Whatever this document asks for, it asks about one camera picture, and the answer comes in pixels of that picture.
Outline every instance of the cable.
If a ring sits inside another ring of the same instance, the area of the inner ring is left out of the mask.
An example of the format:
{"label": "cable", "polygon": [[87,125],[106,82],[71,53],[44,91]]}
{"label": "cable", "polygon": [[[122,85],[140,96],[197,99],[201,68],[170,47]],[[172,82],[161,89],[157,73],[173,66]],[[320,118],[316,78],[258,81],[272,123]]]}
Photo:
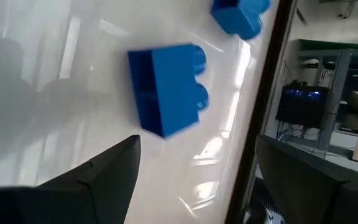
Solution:
{"label": "cable", "polygon": [[276,132],[276,139],[278,138],[278,133],[280,132],[280,125],[281,125],[281,121],[278,122],[277,132]]}
{"label": "cable", "polygon": [[294,78],[293,78],[293,76],[292,76],[292,74],[291,74],[290,68],[289,68],[288,65],[287,65],[287,61],[284,61],[284,66],[285,66],[285,68],[288,70],[288,72],[289,72],[289,74],[290,74],[292,80],[294,80]]}
{"label": "cable", "polygon": [[291,138],[293,138],[293,128],[291,127],[291,124],[289,124],[288,128],[286,130],[282,131],[278,140],[281,141],[281,139],[284,137],[284,134],[287,133],[289,130],[291,130]]}
{"label": "cable", "polygon": [[301,127],[301,126],[300,126],[299,124],[297,124],[297,125],[298,125],[297,128],[293,128],[293,127],[292,127],[293,124],[290,124],[290,127],[289,127],[289,128],[291,129],[291,138],[290,138],[290,139],[292,139],[292,138],[294,138],[294,137],[298,137],[298,136],[294,136],[294,135],[293,135],[293,132],[294,132],[294,131],[300,131],[300,127]]}
{"label": "cable", "polygon": [[332,70],[327,69],[327,68],[323,68],[323,70],[321,71],[321,75],[319,77],[319,80],[317,82],[317,85],[320,86],[320,84],[322,84],[324,82],[324,79],[329,77],[328,87],[330,87],[332,79],[333,79],[333,76],[334,76],[334,73],[333,73]]}
{"label": "cable", "polygon": [[333,76],[334,76],[334,73],[331,72],[331,75],[329,76],[329,81],[328,81],[328,88],[330,88],[330,89],[332,89],[332,85],[334,84]]}

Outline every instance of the blue lego brick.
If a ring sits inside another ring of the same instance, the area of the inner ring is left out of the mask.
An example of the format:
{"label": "blue lego brick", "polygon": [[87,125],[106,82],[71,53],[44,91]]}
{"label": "blue lego brick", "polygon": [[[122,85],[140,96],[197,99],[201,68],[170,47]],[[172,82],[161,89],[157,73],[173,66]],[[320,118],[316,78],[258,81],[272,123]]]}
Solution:
{"label": "blue lego brick", "polygon": [[195,76],[206,68],[204,51],[193,44],[128,52],[140,125],[166,138],[198,122],[208,92]]}
{"label": "blue lego brick", "polygon": [[262,30],[259,15],[269,7],[269,0],[214,0],[211,14],[227,34],[249,40]]}

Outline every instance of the wall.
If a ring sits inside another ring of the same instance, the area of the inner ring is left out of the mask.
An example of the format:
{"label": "wall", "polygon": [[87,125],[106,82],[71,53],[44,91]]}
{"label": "wall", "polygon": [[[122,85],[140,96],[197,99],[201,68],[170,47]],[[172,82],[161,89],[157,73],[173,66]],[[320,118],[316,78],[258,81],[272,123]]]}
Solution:
{"label": "wall", "polygon": [[301,11],[302,16],[305,18],[306,22],[312,21],[316,16],[316,12],[319,6],[318,2],[319,0],[298,0],[296,6],[299,11]]}
{"label": "wall", "polygon": [[[347,19],[338,17],[342,8],[343,5],[337,2],[318,4],[316,9],[311,9],[315,14],[307,17],[306,26],[293,27],[292,37],[358,44],[358,1],[351,16]],[[311,14],[308,10],[302,11],[301,8],[300,11],[302,14]]]}

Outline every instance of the white table surface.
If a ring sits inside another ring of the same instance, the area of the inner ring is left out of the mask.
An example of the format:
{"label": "white table surface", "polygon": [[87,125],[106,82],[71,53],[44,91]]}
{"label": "white table surface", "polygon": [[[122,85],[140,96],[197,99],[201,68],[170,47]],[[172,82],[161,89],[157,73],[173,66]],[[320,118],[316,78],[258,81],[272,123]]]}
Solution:
{"label": "white table surface", "polygon": [[[0,0],[0,186],[39,185],[141,135],[126,223],[223,223],[278,0],[244,42],[211,0]],[[139,128],[126,52],[192,42],[207,55],[200,123]]]}

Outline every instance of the blue duplo block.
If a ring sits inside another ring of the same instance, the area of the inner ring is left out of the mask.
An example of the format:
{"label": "blue duplo block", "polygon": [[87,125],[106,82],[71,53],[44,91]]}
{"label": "blue duplo block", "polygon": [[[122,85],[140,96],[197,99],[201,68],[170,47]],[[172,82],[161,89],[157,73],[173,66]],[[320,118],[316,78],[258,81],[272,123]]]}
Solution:
{"label": "blue duplo block", "polygon": [[175,45],[128,52],[140,125],[166,138],[198,122],[208,92],[195,76],[206,68],[197,45]]}
{"label": "blue duplo block", "polygon": [[211,14],[227,34],[249,40],[262,30],[259,15],[269,7],[269,0],[214,0]]}

